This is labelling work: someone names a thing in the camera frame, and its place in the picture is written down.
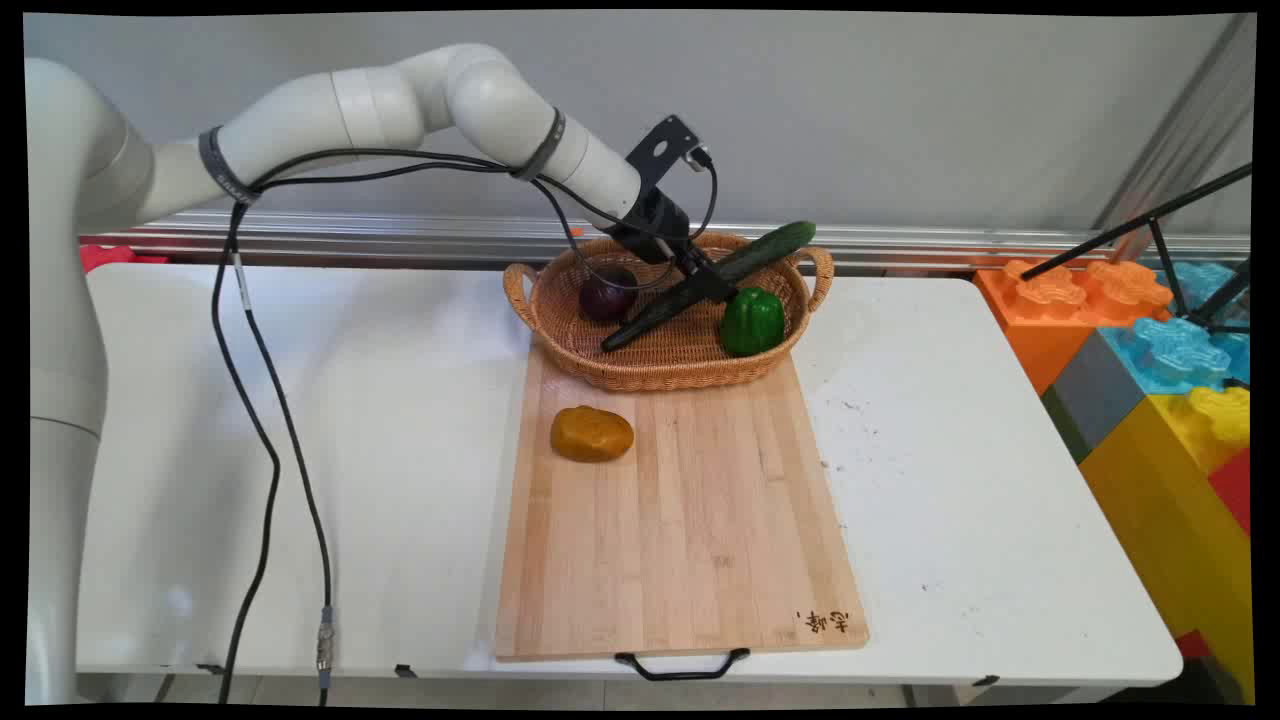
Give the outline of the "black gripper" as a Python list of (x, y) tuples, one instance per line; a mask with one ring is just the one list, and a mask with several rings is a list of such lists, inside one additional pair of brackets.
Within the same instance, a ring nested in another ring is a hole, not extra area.
[(649, 265), (675, 260), (681, 266), (687, 254), (687, 275), (660, 293), (662, 311), (685, 311), (703, 300), (723, 304), (739, 292), (700, 249), (689, 249), (689, 215), (659, 188), (645, 190), (623, 222), (604, 233)]

